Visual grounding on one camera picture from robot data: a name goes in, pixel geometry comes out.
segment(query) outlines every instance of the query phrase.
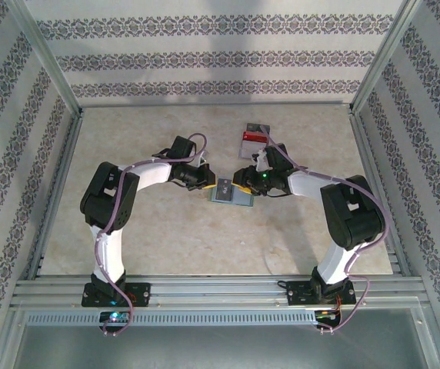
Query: purple cable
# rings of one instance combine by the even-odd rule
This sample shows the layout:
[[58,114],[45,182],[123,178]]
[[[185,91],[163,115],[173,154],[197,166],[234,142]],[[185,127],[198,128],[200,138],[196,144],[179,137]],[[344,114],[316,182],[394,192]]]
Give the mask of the purple cable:
[[[100,258],[100,255],[98,254],[98,246],[100,244],[100,240],[102,239],[102,235],[106,234],[109,229],[111,229],[112,224],[114,223],[115,217],[118,213],[118,209],[119,209],[119,203],[121,202],[121,194],[122,194],[122,186],[124,184],[124,180],[125,180],[125,175],[127,172],[131,171],[132,169],[140,166],[140,165],[145,165],[145,164],[150,164],[150,163],[180,163],[183,161],[192,161],[198,157],[201,157],[201,155],[203,154],[203,152],[206,149],[206,144],[208,143],[208,140],[206,139],[206,136],[202,133],[193,133],[192,135],[190,135],[188,137],[188,140],[190,140],[191,138],[195,137],[195,136],[201,136],[203,138],[203,147],[201,148],[200,151],[196,152],[193,156],[187,157],[187,158],[182,158],[182,159],[148,159],[148,160],[144,160],[144,161],[139,161],[137,163],[134,163],[132,165],[129,165],[128,167],[126,167],[122,173],[121,176],[119,177],[119,184],[118,184],[118,189],[116,191],[116,196],[115,196],[115,204],[114,204],[114,208],[112,209],[112,214],[111,217],[109,218],[109,222],[107,223],[107,225],[105,226],[104,229],[100,230],[97,233],[97,237],[95,238],[95,247],[94,247],[94,254],[95,254],[95,260],[97,261],[97,265],[100,269],[100,272],[102,272],[102,275],[104,275],[105,279],[107,279],[107,282],[112,286],[112,288],[114,288],[128,303],[129,306],[129,316],[128,316],[128,322],[126,323],[126,325],[124,327],[122,327],[119,331],[114,332],[112,335],[113,336],[117,336],[118,334],[121,334],[123,331],[125,331],[133,322],[133,315],[134,315],[134,311],[133,311],[133,303],[131,302],[131,300],[129,299],[129,297],[125,294],[124,291],[122,291],[113,281],[112,279],[109,277],[109,274],[104,270],[104,265],[102,264],[102,260]],[[104,335],[107,335],[107,324],[108,324],[108,320],[105,321],[104,326],[102,327],[102,330],[104,332]]]
[[360,187],[360,186],[358,186],[358,185],[356,185],[354,183],[351,183],[350,181],[347,181],[347,180],[345,180],[343,178],[331,177],[329,175],[324,175],[322,173],[318,173],[318,172],[315,172],[315,171],[309,171],[309,169],[307,167],[302,167],[301,165],[298,165],[282,149],[280,149],[278,144],[276,144],[275,141],[273,141],[273,138],[271,138],[271,136],[268,134],[268,132],[266,131],[266,129],[265,129],[265,127],[263,125],[261,125],[261,130],[262,130],[263,134],[265,134],[265,136],[268,138],[269,142],[272,145],[275,146],[275,148],[278,150],[278,152],[285,159],[287,159],[294,166],[294,168],[297,168],[302,173],[306,173],[307,175],[311,175],[312,177],[316,177],[316,178],[320,178],[320,179],[325,179],[327,181],[333,181],[333,182],[337,182],[337,183],[342,183],[342,184],[347,185],[347,186],[349,186],[351,188],[354,188],[355,190],[359,191],[361,194],[365,195],[367,198],[371,199],[376,204],[376,206],[379,208],[379,210],[382,213],[382,216],[384,217],[385,226],[384,226],[384,231],[382,232],[381,236],[378,237],[373,242],[371,242],[370,244],[367,244],[366,246],[360,247],[352,255],[350,260],[348,260],[348,262],[345,265],[344,272],[345,272],[345,274],[347,276],[349,276],[351,278],[362,279],[362,280],[367,282],[367,285],[365,286],[365,290],[364,290],[362,296],[358,299],[357,304],[355,304],[355,306],[353,307],[352,311],[350,312],[350,315],[342,323],[340,323],[337,327],[331,327],[331,326],[329,326],[327,324],[324,324],[324,323],[318,323],[322,327],[327,328],[328,329],[327,331],[335,332],[338,329],[340,329],[341,327],[343,327],[345,324],[347,324],[350,321],[350,319],[352,319],[352,317],[355,315],[355,312],[358,310],[358,308],[360,307],[360,305],[364,301],[365,296],[367,296],[367,292],[368,292],[368,290],[369,290],[369,288],[371,286],[371,282],[370,282],[370,280],[366,276],[364,276],[364,275],[350,275],[350,268],[352,267],[353,263],[355,263],[355,261],[357,260],[358,256],[360,256],[360,254],[363,251],[368,250],[370,248],[373,248],[374,246],[376,246],[379,242],[381,242],[382,240],[384,240],[388,236],[388,234],[389,234],[389,225],[391,224],[391,215],[389,214],[387,209],[384,208],[384,205],[380,202],[380,200],[378,200],[373,194],[371,194],[365,188],[362,188],[362,187]]

